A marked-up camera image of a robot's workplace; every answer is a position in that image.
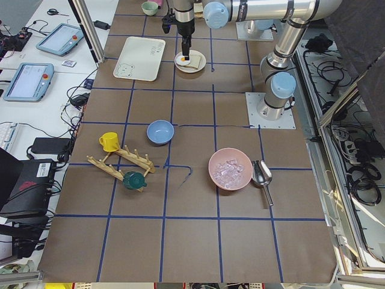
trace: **metal ice scoop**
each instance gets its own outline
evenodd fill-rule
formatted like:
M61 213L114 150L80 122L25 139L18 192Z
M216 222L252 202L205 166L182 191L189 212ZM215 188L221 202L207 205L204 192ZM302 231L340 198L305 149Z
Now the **metal ice scoop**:
M273 200L271 199L268 188L268 184L270 184L271 180L273 179L273 176L271 175L269 168L263 160L252 161L251 163L253 165L254 184L264 190L269 206L273 206Z

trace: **white desk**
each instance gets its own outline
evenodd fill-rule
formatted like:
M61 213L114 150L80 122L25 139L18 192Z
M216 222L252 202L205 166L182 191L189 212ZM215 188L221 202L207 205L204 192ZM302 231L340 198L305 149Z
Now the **white desk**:
M3 70L0 80L12 79L15 70ZM38 102L10 102L0 98L0 122L23 122L40 128L53 136L59 136L68 130L68 125L60 119L60 113L67 103L66 91L71 86L79 85L87 74L55 72L46 95ZM8 84L0 82L0 88L6 89ZM76 94L89 92L86 89L77 90ZM76 110L67 109L76 115ZM48 137L42 132L22 125L16 136L11 154L19 160L26 159L26 149L36 137Z
M114 17L118 0L86 0L88 11L93 21L100 20L111 24ZM50 8L57 9L62 14L69 16L47 14ZM28 21L27 26L31 25L35 20L45 20L48 22L48 26L44 27L42 31L52 31L60 23L68 23L70 25L79 26L69 3L66 0L57 0L55 2L50 0L43 1L31 19ZM39 21L31 28L39 30L44 25ZM108 37L108 30L102 30L95 28L97 36L99 37L102 47L105 46ZM9 57L0 61L0 69L17 69L20 63L32 62L32 63L52 63L56 72L67 73L90 73L96 68L94 60L91 56L91 52L88 49L87 42L82 39L78 46L74 47L68 54L58 56L45 51L38 50L36 44L44 38L44 35L32 32L32 37L24 47L23 51L14 52ZM5 57L11 55L12 52L8 52ZM62 66L64 60L73 60L77 64L75 67Z

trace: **keyboard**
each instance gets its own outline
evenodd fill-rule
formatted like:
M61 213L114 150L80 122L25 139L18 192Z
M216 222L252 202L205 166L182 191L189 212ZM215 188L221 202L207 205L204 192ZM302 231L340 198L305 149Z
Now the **keyboard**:
M0 148L10 152L20 125L16 122L0 124Z

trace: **metal base plate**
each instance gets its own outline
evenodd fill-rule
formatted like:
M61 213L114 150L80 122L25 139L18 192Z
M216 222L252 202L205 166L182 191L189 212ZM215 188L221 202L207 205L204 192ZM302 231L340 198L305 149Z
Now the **metal base plate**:
M248 123L255 128L295 129L294 118L291 110L285 110L278 120L266 120L257 112L258 102L265 97L262 92L247 92L246 103Z
M271 42L274 40L273 33L270 29L263 31L263 33L253 33L250 34L247 32L245 27L246 22L237 22L236 23L236 33L238 35L238 40L246 41L266 41Z

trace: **pink bowl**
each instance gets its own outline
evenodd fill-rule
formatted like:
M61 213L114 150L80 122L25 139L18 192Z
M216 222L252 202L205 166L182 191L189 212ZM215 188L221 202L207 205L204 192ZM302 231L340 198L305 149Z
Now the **pink bowl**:
M229 161L231 159L236 159L238 161L238 164L244 166L244 170L241 172L241 180L236 187L225 188L222 185L220 185L217 182L217 180L215 180L214 173L217 170L218 164L224 164L226 163L226 161ZM212 181L219 188L222 188L223 190L227 190L227 191L235 191L245 187L250 182L251 177L253 176L253 165L251 164L251 161L248 158L248 156L246 156L246 154L241 152L239 149L234 149L234 148L220 149L219 151L216 151L216 153L214 153L210 158L209 174Z

